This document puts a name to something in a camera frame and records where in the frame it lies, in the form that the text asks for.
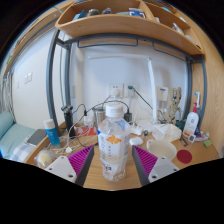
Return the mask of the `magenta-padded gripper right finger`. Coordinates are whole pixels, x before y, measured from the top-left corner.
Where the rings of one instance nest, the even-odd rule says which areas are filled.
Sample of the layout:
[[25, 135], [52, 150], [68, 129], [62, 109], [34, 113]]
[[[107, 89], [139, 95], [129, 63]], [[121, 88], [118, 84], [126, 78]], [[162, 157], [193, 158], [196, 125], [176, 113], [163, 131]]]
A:
[[132, 146], [132, 156], [142, 186], [155, 182], [179, 170], [166, 157], [156, 157], [135, 145]]

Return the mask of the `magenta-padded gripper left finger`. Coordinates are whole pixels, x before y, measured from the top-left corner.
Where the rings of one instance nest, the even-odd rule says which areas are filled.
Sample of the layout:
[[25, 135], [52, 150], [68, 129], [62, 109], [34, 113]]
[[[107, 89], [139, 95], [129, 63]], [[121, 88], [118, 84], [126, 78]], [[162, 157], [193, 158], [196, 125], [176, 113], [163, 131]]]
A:
[[94, 146], [90, 145], [66, 157], [58, 157], [46, 171], [66, 179], [78, 186], [83, 186], [94, 156]]

